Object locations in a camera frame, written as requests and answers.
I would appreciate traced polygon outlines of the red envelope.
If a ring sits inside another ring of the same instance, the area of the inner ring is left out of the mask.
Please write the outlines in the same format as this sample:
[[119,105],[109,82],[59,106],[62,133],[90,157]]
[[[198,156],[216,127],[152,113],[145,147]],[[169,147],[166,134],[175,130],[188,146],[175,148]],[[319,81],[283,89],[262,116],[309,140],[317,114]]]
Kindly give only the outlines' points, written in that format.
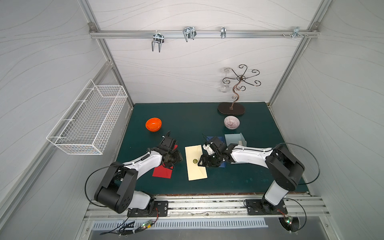
[[171,178],[175,164],[179,161],[177,147],[178,145],[175,145],[171,152],[162,155],[161,164],[155,168],[153,177]]

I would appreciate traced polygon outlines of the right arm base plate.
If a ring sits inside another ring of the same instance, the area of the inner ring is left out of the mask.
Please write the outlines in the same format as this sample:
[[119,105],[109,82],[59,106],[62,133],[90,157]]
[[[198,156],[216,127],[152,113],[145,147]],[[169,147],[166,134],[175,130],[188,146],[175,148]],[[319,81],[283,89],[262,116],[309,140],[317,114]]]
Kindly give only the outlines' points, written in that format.
[[287,215],[288,211],[283,200],[277,206],[265,200],[246,199],[243,201],[247,214],[250,216],[261,215]]

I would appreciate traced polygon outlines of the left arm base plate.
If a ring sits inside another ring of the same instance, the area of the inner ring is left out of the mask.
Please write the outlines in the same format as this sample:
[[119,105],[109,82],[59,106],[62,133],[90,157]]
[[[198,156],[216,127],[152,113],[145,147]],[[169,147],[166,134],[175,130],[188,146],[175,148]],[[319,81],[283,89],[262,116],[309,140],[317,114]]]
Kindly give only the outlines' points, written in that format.
[[168,201],[151,201],[149,205],[141,209],[129,209],[127,216],[131,218],[156,218],[168,216]]

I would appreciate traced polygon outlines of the light blue envelope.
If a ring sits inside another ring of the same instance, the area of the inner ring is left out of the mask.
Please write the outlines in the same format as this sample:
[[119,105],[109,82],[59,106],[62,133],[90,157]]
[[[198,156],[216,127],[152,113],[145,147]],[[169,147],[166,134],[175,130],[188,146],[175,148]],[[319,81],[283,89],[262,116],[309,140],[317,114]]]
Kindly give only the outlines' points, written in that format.
[[230,144],[237,144],[240,146],[247,146],[247,141],[242,133],[239,134],[225,134],[226,144],[229,146]]

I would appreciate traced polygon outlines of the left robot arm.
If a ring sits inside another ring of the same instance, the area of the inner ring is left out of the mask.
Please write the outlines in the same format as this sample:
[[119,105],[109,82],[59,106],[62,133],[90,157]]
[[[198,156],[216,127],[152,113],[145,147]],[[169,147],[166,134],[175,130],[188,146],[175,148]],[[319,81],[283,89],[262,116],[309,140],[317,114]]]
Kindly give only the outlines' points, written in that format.
[[130,209],[149,215],[155,208],[155,199],[136,190],[137,180],[159,166],[171,169],[182,159],[177,140],[163,136],[158,146],[147,149],[139,158],[125,163],[114,162],[108,166],[94,199],[118,214]]

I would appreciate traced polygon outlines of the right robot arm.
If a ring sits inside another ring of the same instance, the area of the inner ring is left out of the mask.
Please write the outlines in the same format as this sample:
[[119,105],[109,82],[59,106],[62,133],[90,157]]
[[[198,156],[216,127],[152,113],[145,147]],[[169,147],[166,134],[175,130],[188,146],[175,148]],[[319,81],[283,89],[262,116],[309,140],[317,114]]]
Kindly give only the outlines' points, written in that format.
[[198,161],[199,167],[219,167],[222,163],[246,163],[267,168],[274,178],[263,195],[261,207],[275,209],[288,194],[296,190],[305,166],[283,145],[274,148],[249,148],[239,144],[226,145],[214,137],[203,145],[206,151]]

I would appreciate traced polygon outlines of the cream envelope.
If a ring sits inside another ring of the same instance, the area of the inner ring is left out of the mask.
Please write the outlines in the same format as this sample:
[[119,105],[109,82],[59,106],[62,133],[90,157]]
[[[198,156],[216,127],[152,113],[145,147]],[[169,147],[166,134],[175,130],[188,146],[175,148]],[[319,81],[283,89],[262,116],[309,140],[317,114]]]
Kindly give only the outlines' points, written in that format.
[[207,175],[206,168],[198,166],[200,157],[203,154],[202,146],[197,145],[197,146],[185,147],[185,153],[186,153],[188,180],[195,181],[195,180],[207,179],[208,175]]

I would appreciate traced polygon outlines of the dark blue envelope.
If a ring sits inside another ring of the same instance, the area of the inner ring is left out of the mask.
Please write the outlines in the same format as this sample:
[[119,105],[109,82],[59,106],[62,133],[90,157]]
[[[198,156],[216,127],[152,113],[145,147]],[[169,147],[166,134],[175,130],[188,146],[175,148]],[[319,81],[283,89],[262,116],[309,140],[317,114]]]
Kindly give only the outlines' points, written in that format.
[[225,167],[225,156],[224,152],[227,149],[224,138],[222,137],[207,137],[207,143],[215,151],[211,156],[208,155],[208,163],[217,163],[220,167]]

